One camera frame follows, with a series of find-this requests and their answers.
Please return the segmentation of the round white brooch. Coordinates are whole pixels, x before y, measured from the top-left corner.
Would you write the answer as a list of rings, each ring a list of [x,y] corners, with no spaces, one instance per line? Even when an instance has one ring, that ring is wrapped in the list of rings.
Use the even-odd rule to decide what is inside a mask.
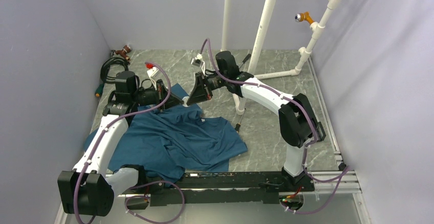
[[[185,96],[182,98],[183,102],[186,103],[189,100],[189,96]]]

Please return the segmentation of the blue t-shirt garment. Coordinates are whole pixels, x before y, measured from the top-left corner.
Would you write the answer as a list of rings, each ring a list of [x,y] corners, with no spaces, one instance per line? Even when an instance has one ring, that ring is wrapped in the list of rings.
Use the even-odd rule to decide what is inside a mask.
[[[141,165],[150,177],[176,182],[185,170],[226,172],[229,161],[248,148],[223,117],[204,118],[198,105],[143,113],[140,106],[120,139],[108,169]]]

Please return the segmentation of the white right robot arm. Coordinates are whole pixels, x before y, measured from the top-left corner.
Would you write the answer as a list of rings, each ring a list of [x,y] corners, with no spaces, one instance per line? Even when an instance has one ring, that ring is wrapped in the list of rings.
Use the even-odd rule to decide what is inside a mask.
[[[265,85],[248,72],[243,72],[229,51],[219,52],[212,62],[216,68],[205,68],[203,56],[198,54],[191,64],[201,70],[195,73],[195,85],[185,105],[201,103],[213,97],[213,90],[225,87],[230,93],[250,99],[278,116],[281,137],[287,143],[286,159],[280,183],[264,182],[261,187],[294,191],[308,181],[307,148],[326,137],[324,128],[314,114],[306,95],[290,95]]]

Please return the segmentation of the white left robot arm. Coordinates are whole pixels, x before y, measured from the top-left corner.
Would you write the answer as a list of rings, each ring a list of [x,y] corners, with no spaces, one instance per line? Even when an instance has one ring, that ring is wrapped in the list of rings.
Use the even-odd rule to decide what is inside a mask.
[[[106,176],[114,151],[134,116],[139,114],[138,106],[163,110],[184,104],[162,80],[154,81],[149,88],[139,87],[138,77],[132,71],[119,72],[114,84],[115,90],[109,96],[90,146],[73,169],[62,171],[57,179],[61,204],[67,214],[107,216],[116,196],[128,189],[143,192],[147,186],[143,166],[126,164]]]

